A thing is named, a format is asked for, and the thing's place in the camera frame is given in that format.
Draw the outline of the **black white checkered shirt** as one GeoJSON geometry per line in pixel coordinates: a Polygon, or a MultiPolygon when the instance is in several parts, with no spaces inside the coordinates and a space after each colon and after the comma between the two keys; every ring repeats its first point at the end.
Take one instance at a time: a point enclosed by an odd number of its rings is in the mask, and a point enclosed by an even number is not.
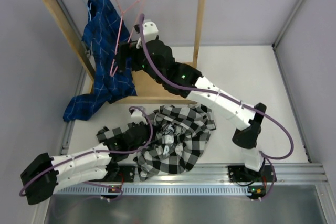
{"type": "Polygon", "coordinates": [[[141,181],[190,171],[216,129],[213,111],[199,104],[163,105],[149,114],[149,119],[155,136],[133,159],[141,181]]]}

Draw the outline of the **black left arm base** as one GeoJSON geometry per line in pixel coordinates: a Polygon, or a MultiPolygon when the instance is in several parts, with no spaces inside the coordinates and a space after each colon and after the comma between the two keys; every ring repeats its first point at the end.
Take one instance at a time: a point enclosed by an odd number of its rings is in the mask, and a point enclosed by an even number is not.
{"type": "Polygon", "coordinates": [[[91,179],[90,182],[134,182],[135,166],[133,165],[121,165],[117,163],[110,164],[106,167],[107,174],[102,179],[91,179]]]}

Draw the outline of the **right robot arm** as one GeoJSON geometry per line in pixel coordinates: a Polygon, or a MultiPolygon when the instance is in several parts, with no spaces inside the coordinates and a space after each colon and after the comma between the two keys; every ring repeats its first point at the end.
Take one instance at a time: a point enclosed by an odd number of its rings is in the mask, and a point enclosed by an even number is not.
{"type": "Polygon", "coordinates": [[[199,70],[177,62],[172,49],[158,39],[147,42],[146,48],[147,55],[140,43],[120,43],[115,57],[118,70],[125,71],[127,66],[133,71],[142,70],[167,92],[218,112],[236,128],[232,140],[241,148],[245,176],[250,180],[261,177],[265,159],[257,150],[257,139],[266,106],[259,103],[251,110],[247,109],[245,104],[211,83],[199,70]]]}

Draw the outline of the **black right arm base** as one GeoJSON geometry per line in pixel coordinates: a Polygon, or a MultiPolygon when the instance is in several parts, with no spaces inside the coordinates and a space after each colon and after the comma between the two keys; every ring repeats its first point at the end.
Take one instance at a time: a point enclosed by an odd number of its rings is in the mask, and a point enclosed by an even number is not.
{"type": "Polygon", "coordinates": [[[262,177],[263,170],[258,172],[246,168],[244,165],[228,166],[228,174],[231,182],[235,183],[252,183],[258,182],[262,177]]]}

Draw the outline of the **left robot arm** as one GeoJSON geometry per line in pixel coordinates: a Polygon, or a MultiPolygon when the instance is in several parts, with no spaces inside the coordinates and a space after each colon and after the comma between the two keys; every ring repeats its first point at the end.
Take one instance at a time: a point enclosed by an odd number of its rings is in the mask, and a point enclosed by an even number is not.
{"type": "Polygon", "coordinates": [[[119,162],[148,146],[156,133],[147,123],[129,123],[113,130],[103,127],[97,133],[99,144],[75,154],[38,155],[21,173],[19,192],[29,205],[38,204],[56,192],[83,182],[120,180],[119,162]]]}

